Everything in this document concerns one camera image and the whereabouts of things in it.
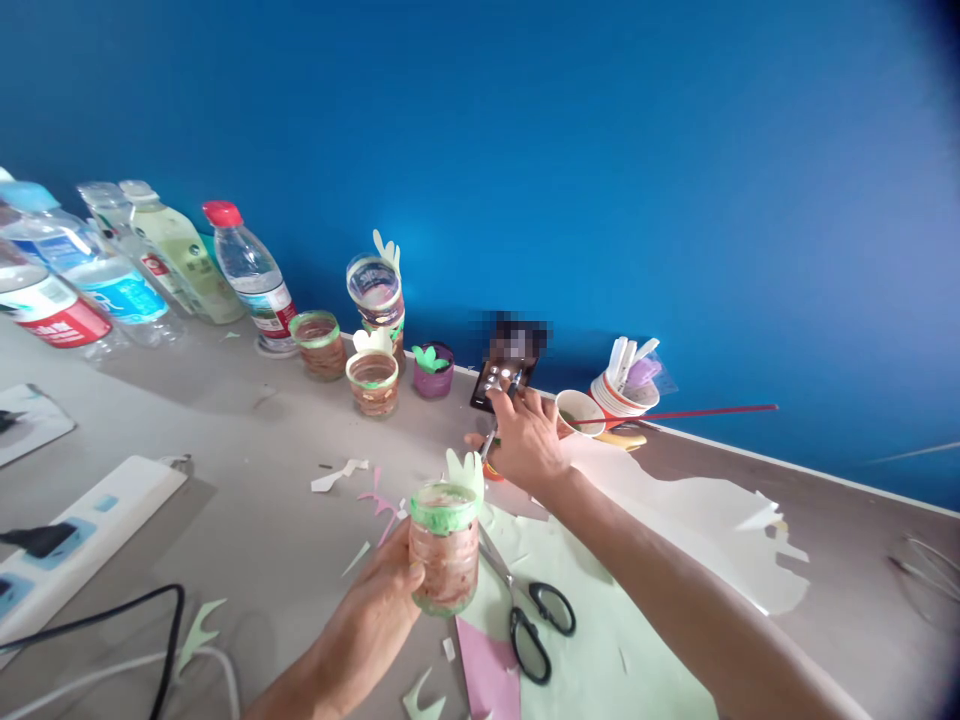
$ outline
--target scissors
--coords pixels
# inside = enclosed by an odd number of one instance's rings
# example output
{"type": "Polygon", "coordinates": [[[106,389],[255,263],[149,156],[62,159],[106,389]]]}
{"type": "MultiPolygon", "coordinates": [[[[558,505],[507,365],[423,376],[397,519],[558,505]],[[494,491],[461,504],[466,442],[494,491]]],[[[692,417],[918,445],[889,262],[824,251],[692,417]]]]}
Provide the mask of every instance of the scissors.
{"type": "MultiPolygon", "coordinates": [[[[480,552],[487,559],[487,562],[490,563],[490,566],[497,571],[497,575],[500,576],[500,579],[503,580],[504,585],[506,585],[510,591],[510,598],[513,601],[513,607],[510,608],[510,643],[513,645],[513,654],[517,656],[517,662],[520,663],[520,669],[523,670],[524,675],[533,680],[537,685],[546,685],[550,682],[550,675],[553,672],[552,666],[550,665],[550,657],[547,655],[543,643],[540,642],[537,626],[530,622],[530,618],[528,618],[527,614],[520,608],[520,593],[522,590],[517,586],[513,573],[510,572],[510,568],[507,567],[507,564],[497,551],[493,541],[490,540],[487,531],[483,529],[483,525],[480,526],[480,536],[483,538],[483,542],[480,544],[480,552]],[[530,636],[534,647],[536,647],[537,652],[540,653],[540,657],[543,660],[542,675],[531,672],[523,662],[523,658],[520,655],[520,647],[517,643],[521,627],[527,631],[527,635],[530,636]]],[[[577,617],[573,614],[573,608],[570,607],[570,602],[562,592],[552,585],[547,585],[542,582],[532,582],[527,586],[526,595],[530,598],[530,601],[537,606],[540,617],[553,625],[561,635],[570,637],[576,632],[577,617]],[[569,625],[562,624],[554,617],[553,613],[550,612],[550,609],[543,601],[544,595],[553,596],[563,603],[566,607],[567,616],[570,618],[569,625]]]]}

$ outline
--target power strip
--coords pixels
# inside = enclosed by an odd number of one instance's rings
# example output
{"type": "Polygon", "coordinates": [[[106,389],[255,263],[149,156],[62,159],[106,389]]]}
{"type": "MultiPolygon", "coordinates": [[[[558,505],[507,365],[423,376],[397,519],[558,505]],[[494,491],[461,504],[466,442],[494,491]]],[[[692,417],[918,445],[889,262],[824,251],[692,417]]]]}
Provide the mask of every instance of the power strip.
{"type": "MultiPolygon", "coordinates": [[[[43,559],[18,550],[0,564],[0,644],[41,630],[187,476],[134,455],[59,517],[77,531],[43,559]]],[[[15,653],[0,655],[0,670],[15,653]]]]}

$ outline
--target paintbrush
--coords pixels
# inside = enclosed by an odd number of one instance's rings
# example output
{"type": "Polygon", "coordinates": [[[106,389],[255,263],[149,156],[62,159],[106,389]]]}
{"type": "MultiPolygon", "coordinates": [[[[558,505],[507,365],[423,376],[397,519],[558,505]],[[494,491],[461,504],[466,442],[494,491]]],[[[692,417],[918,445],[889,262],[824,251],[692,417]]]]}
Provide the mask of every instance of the paintbrush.
{"type": "Polygon", "coordinates": [[[634,415],[623,418],[595,418],[593,420],[567,420],[568,425],[586,425],[596,422],[627,422],[628,420],[646,422],[647,420],[671,420],[681,417],[700,417],[702,415],[733,415],[744,412],[765,412],[767,410],[779,410],[779,405],[746,405],[738,408],[717,408],[716,410],[688,410],[686,412],[676,413],[655,413],[653,415],[634,415]]]}

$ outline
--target phone screen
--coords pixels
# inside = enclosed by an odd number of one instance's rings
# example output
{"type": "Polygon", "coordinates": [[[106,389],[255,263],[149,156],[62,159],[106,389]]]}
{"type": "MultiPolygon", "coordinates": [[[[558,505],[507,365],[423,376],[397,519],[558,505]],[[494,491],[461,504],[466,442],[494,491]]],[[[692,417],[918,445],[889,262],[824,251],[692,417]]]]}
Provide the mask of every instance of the phone screen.
{"type": "Polygon", "coordinates": [[[502,320],[496,324],[490,348],[487,351],[477,384],[470,397],[470,406],[493,412],[487,390],[506,378],[512,382],[522,368],[520,385],[530,384],[530,378],[540,360],[544,338],[540,323],[502,320]]]}

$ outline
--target water bottle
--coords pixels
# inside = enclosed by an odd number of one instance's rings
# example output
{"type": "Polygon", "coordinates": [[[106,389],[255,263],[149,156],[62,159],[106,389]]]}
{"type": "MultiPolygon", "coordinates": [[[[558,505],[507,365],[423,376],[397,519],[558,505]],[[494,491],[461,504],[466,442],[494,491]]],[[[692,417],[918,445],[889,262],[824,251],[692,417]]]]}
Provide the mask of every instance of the water bottle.
{"type": "Polygon", "coordinates": [[[70,286],[6,242],[0,242],[0,313],[48,345],[93,363],[130,347],[70,286]]]}
{"type": "Polygon", "coordinates": [[[233,203],[208,202],[203,212],[215,229],[220,268],[260,330],[262,349],[268,355],[284,357],[296,353],[290,320],[297,309],[270,251],[244,227],[233,203]]]}
{"type": "Polygon", "coordinates": [[[226,325],[247,314],[185,215],[160,202],[160,196],[142,180],[121,180],[120,189],[136,209],[133,227],[137,234],[156,248],[183,281],[202,320],[226,325]]]}
{"type": "Polygon", "coordinates": [[[80,218],[60,209],[42,185],[0,183],[0,198],[21,213],[0,228],[31,262],[68,280],[115,320],[134,342],[158,347],[183,334],[183,324],[136,267],[100,245],[80,218]]]}
{"type": "Polygon", "coordinates": [[[150,246],[133,229],[133,203],[116,183],[86,182],[77,185],[80,197],[87,204],[100,232],[120,253],[142,265],[143,274],[164,300],[181,308],[186,315],[197,314],[179,279],[163,262],[155,247],[150,246]]]}

